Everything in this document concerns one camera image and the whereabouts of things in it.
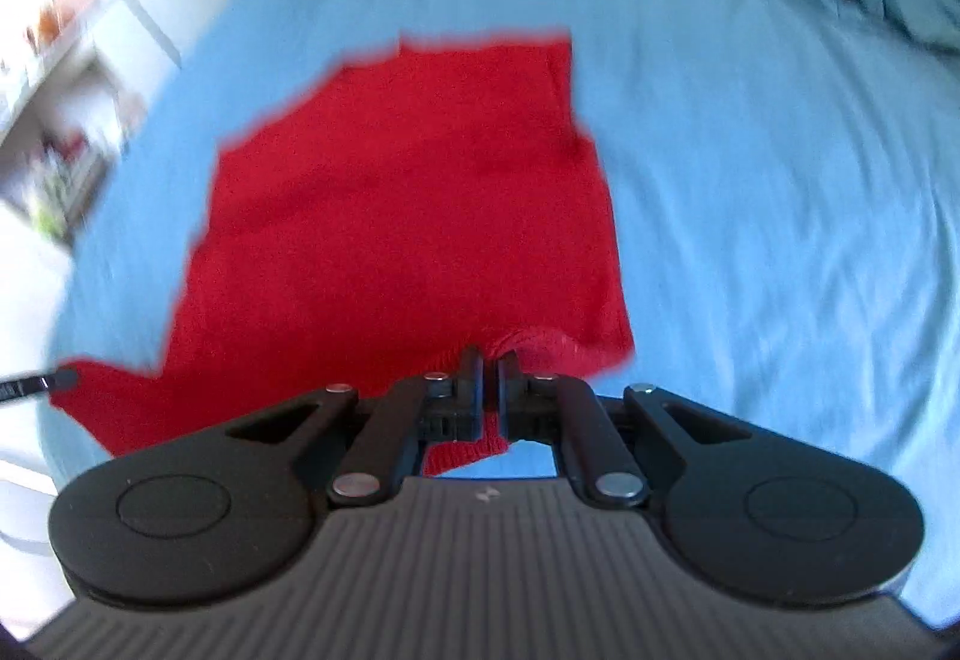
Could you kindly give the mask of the red knitted garment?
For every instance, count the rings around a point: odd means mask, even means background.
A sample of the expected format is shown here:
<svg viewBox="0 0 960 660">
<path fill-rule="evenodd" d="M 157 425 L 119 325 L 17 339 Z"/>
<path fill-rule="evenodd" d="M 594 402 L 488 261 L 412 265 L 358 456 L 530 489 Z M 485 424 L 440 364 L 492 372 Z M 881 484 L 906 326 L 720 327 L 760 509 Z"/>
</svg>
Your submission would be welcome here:
<svg viewBox="0 0 960 660">
<path fill-rule="evenodd" d="M 156 306 L 150 362 L 75 346 L 44 447 L 59 481 L 467 348 L 592 377 L 633 353 L 612 197 L 561 31 L 404 39 L 220 151 Z"/>
</svg>

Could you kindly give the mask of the blue bed sheet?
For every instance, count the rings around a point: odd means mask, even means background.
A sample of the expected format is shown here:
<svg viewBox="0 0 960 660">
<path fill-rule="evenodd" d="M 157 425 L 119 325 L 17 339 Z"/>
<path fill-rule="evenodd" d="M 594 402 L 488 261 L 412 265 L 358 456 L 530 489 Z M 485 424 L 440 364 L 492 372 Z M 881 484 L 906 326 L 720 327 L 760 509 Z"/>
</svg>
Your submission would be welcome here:
<svg viewBox="0 0 960 660">
<path fill-rule="evenodd" d="M 76 244 L 47 351 L 160 359 L 218 145 L 402 33 L 571 33 L 647 380 L 903 481 L 958 614 L 958 67 L 812 0 L 233 0 Z"/>
</svg>

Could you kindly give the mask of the white desk shelf unit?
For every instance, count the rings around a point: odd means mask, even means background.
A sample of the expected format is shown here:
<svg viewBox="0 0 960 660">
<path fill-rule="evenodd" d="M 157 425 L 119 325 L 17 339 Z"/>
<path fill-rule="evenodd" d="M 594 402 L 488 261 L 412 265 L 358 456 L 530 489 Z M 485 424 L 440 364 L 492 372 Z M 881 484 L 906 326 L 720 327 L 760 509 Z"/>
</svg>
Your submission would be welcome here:
<svg viewBox="0 0 960 660">
<path fill-rule="evenodd" d="M 140 0 L 2 0 L 2 205 L 60 244 L 178 65 Z"/>
</svg>

